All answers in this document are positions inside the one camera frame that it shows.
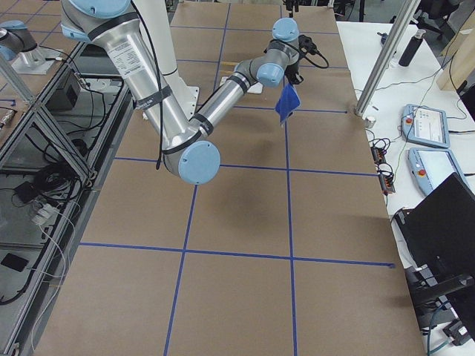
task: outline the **small robot arm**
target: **small robot arm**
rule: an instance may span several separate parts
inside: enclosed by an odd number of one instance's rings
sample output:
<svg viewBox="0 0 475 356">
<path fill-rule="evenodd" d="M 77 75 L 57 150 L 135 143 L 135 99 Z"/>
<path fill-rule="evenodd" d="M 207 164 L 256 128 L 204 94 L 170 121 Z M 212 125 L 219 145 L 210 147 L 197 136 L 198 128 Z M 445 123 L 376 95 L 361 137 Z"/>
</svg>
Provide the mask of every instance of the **small robot arm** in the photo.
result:
<svg viewBox="0 0 475 356">
<path fill-rule="evenodd" d="M 0 24 L 0 55 L 7 61 L 11 61 L 18 54 L 27 67 L 35 68 L 45 63 L 45 57 L 23 22 L 19 20 L 2 22 Z"/>
<path fill-rule="evenodd" d="M 165 166 L 191 184 L 206 183 L 217 173 L 220 154 L 206 138 L 248 89 L 256 82 L 276 87 L 284 75 L 294 80 L 298 75 L 297 23 L 279 19 L 265 54 L 237 65 L 234 73 L 188 119 L 165 77 L 156 71 L 154 57 L 140 35 L 140 17 L 130 0 L 62 0 L 62 10 L 63 34 L 105 49 L 137 107 L 145 111 L 157 133 L 163 130 Z"/>
</svg>

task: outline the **metal frame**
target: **metal frame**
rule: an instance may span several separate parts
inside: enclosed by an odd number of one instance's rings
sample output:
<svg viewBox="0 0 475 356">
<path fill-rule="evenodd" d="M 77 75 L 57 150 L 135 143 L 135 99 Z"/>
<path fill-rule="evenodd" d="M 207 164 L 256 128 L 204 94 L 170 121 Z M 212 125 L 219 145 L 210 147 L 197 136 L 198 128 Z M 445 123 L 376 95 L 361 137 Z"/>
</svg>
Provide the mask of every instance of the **metal frame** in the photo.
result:
<svg viewBox="0 0 475 356">
<path fill-rule="evenodd" d="M 71 56 L 77 56 L 84 48 L 85 45 L 79 44 Z M 53 142 L 55 149 L 75 170 L 82 181 L 83 187 L 88 183 L 92 184 L 92 179 L 95 179 L 91 189 L 83 191 L 76 199 L 76 202 L 82 206 L 81 212 L 77 214 L 75 218 L 76 238 L 71 238 L 72 228 L 64 217 L 58 219 L 57 224 L 55 224 L 53 230 L 51 230 L 53 240 L 60 244 L 62 250 L 68 256 L 72 257 L 79 245 L 80 237 L 85 230 L 86 223 L 89 220 L 94 204 L 99 196 L 99 189 L 105 180 L 106 174 L 117 152 L 119 142 L 122 139 L 131 117 L 133 110 L 131 94 L 127 87 L 124 87 L 121 92 L 118 93 L 119 97 L 116 104 L 109 113 L 110 119 L 106 125 L 102 127 L 97 144 L 91 151 L 88 162 L 86 162 L 71 139 L 63 131 L 61 125 L 51 115 L 44 104 L 52 96 L 57 83 L 62 76 L 66 74 L 69 67 L 67 65 L 61 66 L 56 75 L 47 84 L 47 87 L 35 98 L 22 78 L 14 72 L 8 62 L 5 60 L 1 62 L 2 59 L 3 58 L 0 57 L 0 73 L 4 74 L 8 82 L 17 90 L 20 97 L 28 103 L 29 108 L 16 126 L 14 132 L 2 147 L 0 147 L 0 167 L 5 165 L 12 152 L 18 147 L 22 138 L 27 133 L 27 130 L 31 128 L 32 125 L 35 125 L 42 134 Z M 76 186 L 77 188 L 75 188 L 74 193 L 78 191 L 79 184 Z M 67 203 L 62 213 L 72 219 L 75 208 L 75 204 Z M 61 274 L 62 262 L 53 258 L 55 251 L 55 245 L 50 243 L 38 265 L 38 270 L 48 271 L 48 273 L 55 275 Z M 2 349 L 0 350 L 0 355 L 31 355 L 33 351 L 31 349 L 33 324 L 36 322 L 38 315 L 50 302 L 51 296 L 56 290 L 56 287 L 53 285 L 57 285 L 59 282 L 59 279 L 51 280 L 46 278 L 40 271 L 33 274 L 33 279 L 30 281 L 27 291 L 16 301 L 16 308 L 14 309 L 15 317 L 8 320 L 8 322 L 12 324 L 11 332 L 8 333 L 8 335 L 0 336 L 0 338 L 3 339 L 1 341 Z M 49 304 L 50 308 L 45 312 L 45 315 L 38 322 L 38 325 L 36 325 L 35 340 L 41 336 L 53 304 L 54 301 Z"/>
</svg>

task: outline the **blue cloth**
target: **blue cloth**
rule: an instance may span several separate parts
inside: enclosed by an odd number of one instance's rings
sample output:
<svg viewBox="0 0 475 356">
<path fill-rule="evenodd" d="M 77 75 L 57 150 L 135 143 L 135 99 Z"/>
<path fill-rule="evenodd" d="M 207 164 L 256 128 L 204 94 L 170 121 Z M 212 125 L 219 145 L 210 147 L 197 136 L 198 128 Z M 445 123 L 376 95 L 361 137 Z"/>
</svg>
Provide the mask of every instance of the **blue cloth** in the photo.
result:
<svg viewBox="0 0 475 356">
<path fill-rule="evenodd" d="M 300 106 L 300 98 L 294 86 L 287 84 L 282 90 L 281 98 L 275 106 L 275 111 L 281 117 L 281 125 L 293 114 L 293 111 Z"/>
</svg>

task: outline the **metal pole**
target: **metal pole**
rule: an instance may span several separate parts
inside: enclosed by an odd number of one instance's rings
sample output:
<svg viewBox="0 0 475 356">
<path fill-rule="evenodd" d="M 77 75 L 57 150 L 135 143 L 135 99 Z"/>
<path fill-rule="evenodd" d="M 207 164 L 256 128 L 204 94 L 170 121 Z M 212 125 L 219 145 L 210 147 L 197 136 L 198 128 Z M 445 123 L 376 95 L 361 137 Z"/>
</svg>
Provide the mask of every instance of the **metal pole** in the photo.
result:
<svg viewBox="0 0 475 356">
<path fill-rule="evenodd" d="M 363 112 L 366 110 L 368 104 L 370 103 L 371 98 L 378 86 L 381 78 L 383 77 L 384 72 L 386 71 L 389 61 L 398 46 L 401 37 L 406 31 L 407 25 L 410 20 L 413 18 L 413 14 L 416 12 L 419 2 L 421 0 L 406 0 L 399 10 L 399 14 L 396 17 L 396 22 L 393 25 L 393 28 L 389 32 L 384 47 L 382 48 L 374 68 L 371 71 L 370 77 L 364 86 L 363 92 L 359 98 L 358 104 L 355 107 L 355 114 L 358 116 L 363 116 Z"/>
<path fill-rule="evenodd" d="M 10 83 L 24 101 L 33 104 L 35 96 L 31 93 L 30 88 L 23 82 L 22 78 L 20 78 L 2 55 L 0 55 L 0 74 L 5 77 L 7 82 Z"/>
<path fill-rule="evenodd" d="M 359 1 L 359 21 L 364 22 L 364 0 Z"/>
</svg>

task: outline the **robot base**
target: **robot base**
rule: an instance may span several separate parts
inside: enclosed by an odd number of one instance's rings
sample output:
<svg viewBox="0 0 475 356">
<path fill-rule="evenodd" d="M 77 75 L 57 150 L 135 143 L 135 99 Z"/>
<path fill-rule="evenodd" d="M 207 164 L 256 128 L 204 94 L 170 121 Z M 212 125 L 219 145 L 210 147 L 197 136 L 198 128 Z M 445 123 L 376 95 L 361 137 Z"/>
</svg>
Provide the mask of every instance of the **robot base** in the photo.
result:
<svg viewBox="0 0 475 356">
<path fill-rule="evenodd" d="M 59 55 L 59 52 L 55 50 L 48 50 L 46 48 L 39 48 L 45 58 L 56 58 Z M 19 56 L 12 63 L 12 67 L 18 74 L 35 74 L 39 76 L 44 76 L 50 70 L 51 66 L 56 63 L 56 61 L 46 61 L 38 67 L 31 68 L 23 62 L 23 59 Z"/>
</svg>

